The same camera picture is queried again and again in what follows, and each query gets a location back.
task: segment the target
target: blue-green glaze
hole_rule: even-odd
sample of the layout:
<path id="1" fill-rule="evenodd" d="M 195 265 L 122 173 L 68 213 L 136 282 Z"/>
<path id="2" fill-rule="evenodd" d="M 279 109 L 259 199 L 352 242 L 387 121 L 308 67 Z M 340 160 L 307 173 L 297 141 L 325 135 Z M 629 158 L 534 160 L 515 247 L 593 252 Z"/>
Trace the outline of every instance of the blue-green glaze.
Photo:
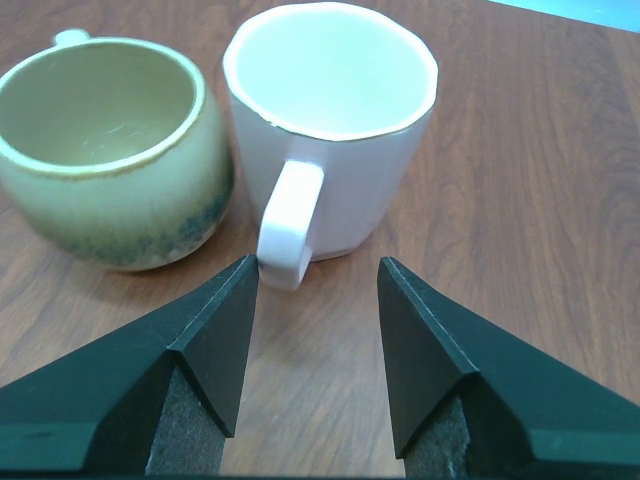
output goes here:
<path id="1" fill-rule="evenodd" d="M 80 259 L 115 270 L 138 270 L 138 266 L 145 264 L 147 259 L 169 258 L 172 254 L 175 255 L 174 252 L 187 254 L 206 241 L 205 235 L 222 220 L 234 183 L 233 166 L 230 165 L 228 177 L 224 182 L 225 188 L 215 192 L 210 202 L 179 223 L 172 232 L 163 232 L 156 236 L 141 235 L 131 242 L 109 245 L 96 242 L 91 237 L 85 237 L 81 241 L 58 239 L 54 243 Z"/>

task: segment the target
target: speckled glaze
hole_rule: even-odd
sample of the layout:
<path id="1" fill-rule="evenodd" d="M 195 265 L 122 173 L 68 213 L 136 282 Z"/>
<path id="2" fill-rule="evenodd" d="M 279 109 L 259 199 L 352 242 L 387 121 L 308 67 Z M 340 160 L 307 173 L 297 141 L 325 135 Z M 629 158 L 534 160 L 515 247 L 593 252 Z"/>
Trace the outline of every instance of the speckled glaze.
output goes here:
<path id="1" fill-rule="evenodd" d="M 185 257 L 212 235 L 234 186 L 227 134 L 215 98 L 197 67 L 166 47 L 124 38 L 70 39 L 25 60 L 5 77 L 63 48 L 127 43 L 184 63 L 196 91 L 194 106 L 164 140 L 109 163 L 52 165 L 29 158 L 2 139 L 4 189 L 36 232 L 82 260 L 136 271 Z M 6 83 L 6 78 L 0 79 L 0 97 Z"/>

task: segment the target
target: mug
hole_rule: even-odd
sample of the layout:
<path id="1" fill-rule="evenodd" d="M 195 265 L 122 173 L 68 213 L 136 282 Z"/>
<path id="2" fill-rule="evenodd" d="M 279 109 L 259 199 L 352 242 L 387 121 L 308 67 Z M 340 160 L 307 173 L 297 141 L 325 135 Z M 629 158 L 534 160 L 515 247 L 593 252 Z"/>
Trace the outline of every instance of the mug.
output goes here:
<path id="1" fill-rule="evenodd" d="M 309 261 L 344 255 L 382 220 L 425 132 L 438 67 L 381 13 L 275 7 L 223 57 L 261 278 L 293 290 Z"/>
<path id="2" fill-rule="evenodd" d="M 0 79 L 0 180 L 44 238 L 133 271 L 202 245 L 234 171 L 220 110 L 191 60 L 73 29 Z"/>

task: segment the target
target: wood grain surface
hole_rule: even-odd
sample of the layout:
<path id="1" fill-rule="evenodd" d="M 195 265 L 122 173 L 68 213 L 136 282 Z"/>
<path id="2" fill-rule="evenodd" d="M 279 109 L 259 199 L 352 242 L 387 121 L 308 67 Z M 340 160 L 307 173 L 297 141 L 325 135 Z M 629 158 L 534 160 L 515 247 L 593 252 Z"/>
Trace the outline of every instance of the wood grain surface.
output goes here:
<path id="1" fill-rule="evenodd" d="M 228 114 L 220 62 L 275 2 L 3 0 L 0 71 L 69 27 L 191 57 Z M 375 290 L 392 255 L 434 287 L 640 402 L 640 36 L 480 0 L 358 2 L 440 65 L 429 130 L 384 221 L 295 293 L 261 287 L 223 472 L 403 475 Z M 240 182 L 198 252 L 104 273 L 38 238 L 0 193 L 0 385 L 195 288 L 254 252 Z"/>

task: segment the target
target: green ceramic cup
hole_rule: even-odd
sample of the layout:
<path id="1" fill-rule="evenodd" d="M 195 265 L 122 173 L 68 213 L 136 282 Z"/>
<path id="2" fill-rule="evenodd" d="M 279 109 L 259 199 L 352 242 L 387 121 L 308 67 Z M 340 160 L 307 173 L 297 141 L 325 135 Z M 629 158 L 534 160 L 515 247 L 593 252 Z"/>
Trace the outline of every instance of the green ceramic cup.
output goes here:
<path id="1" fill-rule="evenodd" d="M 193 62 L 155 43 L 68 30 L 0 79 L 0 180 L 44 238 L 135 271 L 212 235 L 234 171 Z"/>

